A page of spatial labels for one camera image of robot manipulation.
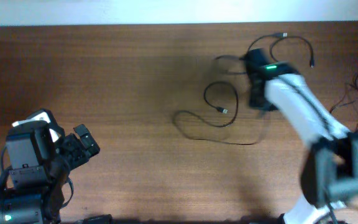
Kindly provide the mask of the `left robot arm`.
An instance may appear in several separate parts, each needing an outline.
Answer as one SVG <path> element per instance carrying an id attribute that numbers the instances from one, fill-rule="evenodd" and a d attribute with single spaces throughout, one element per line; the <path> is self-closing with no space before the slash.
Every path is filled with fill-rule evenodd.
<path id="1" fill-rule="evenodd" d="M 83 124 L 56 141 L 51 130 L 42 120 L 9 130 L 11 164 L 0 175 L 0 223 L 60 223 L 60 210 L 68 205 L 63 186 L 73 184 L 70 172 L 100 152 Z"/>

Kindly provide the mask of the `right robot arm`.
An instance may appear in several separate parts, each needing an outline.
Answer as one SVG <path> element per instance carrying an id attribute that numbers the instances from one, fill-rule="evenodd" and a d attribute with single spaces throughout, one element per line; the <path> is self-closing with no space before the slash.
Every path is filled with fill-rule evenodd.
<path id="1" fill-rule="evenodd" d="M 308 154 L 300 175 L 302 194 L 277 223 L 338 220 L 336 209 L 358 197 L 358 132 L 333 117 L 288 62 L 271 62 L 264 50 L 242 56 L 251 84 L 250 105 L 278 110 L 288 120 Z"/>

